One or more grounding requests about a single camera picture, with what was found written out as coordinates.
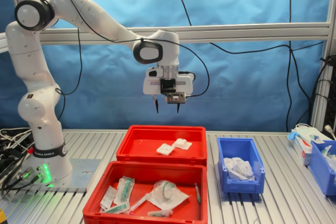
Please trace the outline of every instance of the aluminum frame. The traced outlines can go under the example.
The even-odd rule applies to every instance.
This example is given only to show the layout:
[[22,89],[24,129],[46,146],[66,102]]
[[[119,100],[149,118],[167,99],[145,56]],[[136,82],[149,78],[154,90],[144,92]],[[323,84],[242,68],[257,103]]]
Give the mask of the aluminum frame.
[[[17,5],[22,0],[14,0]],[[233,41],[268,41],[268,40],[326,40],[323,58],[336,53],[335,38],[335,7],[336,0],[330,0],[328,20],[324,23],[275,23],[249,25],[218,25],[193,27],[131,27],[137,34],[148,36],[158,29],[174,31],[180,36],[182,43],[233,42]],[[108,44],[97,35],[81,31],[83,44]],[[0,52],[6,51],[3,44],[3,34],[0,34]],[[77,44],[76,29],[47,29],[41,34],[43,45],[74,45]],[[330,80],[332,67],[326,67],[321,78]],[[321,82],[317,92],[328,96],[329,82]],[[318,96],[314,103],[311,124],[322,130],[327,101]]]

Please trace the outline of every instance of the slatted metal table surface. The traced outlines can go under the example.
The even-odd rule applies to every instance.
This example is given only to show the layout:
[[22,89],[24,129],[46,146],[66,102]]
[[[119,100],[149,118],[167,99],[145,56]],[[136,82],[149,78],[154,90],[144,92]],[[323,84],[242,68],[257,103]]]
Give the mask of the slatted metal table surface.
[[[0,209],[8,223],[84,223],[82,209],[115,154],[126,131],[64,130],[68,155],[101,159],[86,193],[20,190],[0,194]],[[223,194],[217,161],[217,137],[253,138],[266,170],[264,193],[259,201],[250,195]],[[308,168],[285,133],[207,132],[208,223],[336,223],[336,198],[320,191]]]

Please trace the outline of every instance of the sterile package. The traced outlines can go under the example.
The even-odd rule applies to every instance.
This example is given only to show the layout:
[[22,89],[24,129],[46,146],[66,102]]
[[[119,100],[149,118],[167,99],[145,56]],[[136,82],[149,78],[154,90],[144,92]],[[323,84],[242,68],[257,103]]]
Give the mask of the sterile package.
[[116,196],[116,193],[117,190],[115,190],[112,186],[109,186],[103,199],[100,202],[100,207],[103,210],[107,210],[111,207],[114,197]]
[[108,213],[108,214],[120,214],[122,212],[127,211],[128,209],[130,209],[130,203],[127,200],[123,204],[116,205],[114,207],[109,208],[108,210],[105,211],[105,213]]
[[295,130],[292,130],[287,138],[294,146],[296,153],[301,157],[303,165],[309,165],[312,150],[310,142],[303,140]]
[[228,170],[230,179],[248,180],[244,175],[236,172],[235,170]]
[[331,145],[329,145],[329,146],[327,146],[326,148],[324,148],[323,150],[322,150],[322,156],[324,157],[324,158],[326,158],[326,156],[327,156],[327,154],[328,154],[328,151],[330,150],[330,148],[331,148]]
[[152,211],[148,212],[148,216],[152,217],[169,217],[169,215],[172,215],[173,211],[172,210],[160,210],[160,211]]
[[324,140],[332,140],[323,135],[318,131],[317,128],[314,127],[297,127],[295,130],[300,135],[300,137],[309,144],[312,140],[317,144],[323,144]]
[[237,163],[235,160],[232,158],[224,157],[224,165],[229,169],[229,170],[234,170]]
[[240,157],[225,157],[224,165],[228,169],[230,179],[255,180],[249,161],[244,161]]
[[174,147],[168,144],[162,144],[157,150],[157,153],[168,156],[174,150]]
[[325,160],[328,162],[330,168],[333,169],[334,172],[336,172],[336,161],[331,159],[330,157],[325,157]]
[[187,142],[186,139],[178,138],[173,144],[173,147],[180,148],[183,150],[189,149],[189,147],[192,145],[191,142]]
[[172,210],[188,197],[190,196],[181,192],[174,183],[161,180],[154,184],[148,201],[162,210]]
[[118,183],[117,194],[114,198],[116,205],[121,205],[130,200],[135,180],[123,176]]

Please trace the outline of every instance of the medical supply box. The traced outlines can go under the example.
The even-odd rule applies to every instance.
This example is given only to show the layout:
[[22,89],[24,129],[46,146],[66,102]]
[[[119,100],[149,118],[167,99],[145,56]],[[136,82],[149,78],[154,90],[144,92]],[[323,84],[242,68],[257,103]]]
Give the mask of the medical supply box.
[[[265,168],[253,140],[251,138],[218,137],[217,142],[219,150],[217,165],[222,191],[253,194],[253,198],[258,198],[258,194],[264,192]],[[224,164],[225,157],[240,157],[244,161],[249,161],[255,181],[230,179],[228,169]]]
[[[192,145],[188,150],[175,148],[168,155],[156,150],[162,144],[172,145],[178,138]],[[206,178],[206,133],[203,127],[133,125],[129,128],[117,150],[117,160],[111,162],[83,209],[85,224],[207,224],[207,178]],[[148,212],[160,210],[145,201],[134,215],[109,214],[100,211],[100,202],[109,186],[117,188],[123,176],[134,178],[135,184],[130,197],[132,206],[153,185],[168,180],[182,192],[190,195],[187,200],[173,209],[169,218],[149,217]],[[195,183],[199,187],[201,202],[197,201]]]
[[321,151],[331,145],[329,152],[336,154],[336,141],[325,140],[324,144],[311,141],[312,152],[309,168],[322,192],[327,196],[336,195],[335,171],[329,166]]

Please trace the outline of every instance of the blue item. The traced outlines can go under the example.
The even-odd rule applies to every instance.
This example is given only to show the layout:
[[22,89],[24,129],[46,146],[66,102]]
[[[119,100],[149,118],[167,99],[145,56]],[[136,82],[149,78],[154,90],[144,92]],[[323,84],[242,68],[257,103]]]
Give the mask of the blue item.
[[327,196],[336,195],[335,171],[331,169],[326,159],[322,156],[321,151],[327,146],[331,145],[329,152],[336,154],[336,141],[328,140],[324,144],[316,144],[311,141],[312,152],[310,158],[309,168],[311,173],[321,188],[323,194]]
[[[218,171],[220,184],[225,193],[262,194],[264,192],[265,169],[256,145],[251,138],[218,137]],[[256,178],[252,180],[230,179],[224,158],[240,157],[249,161]]]

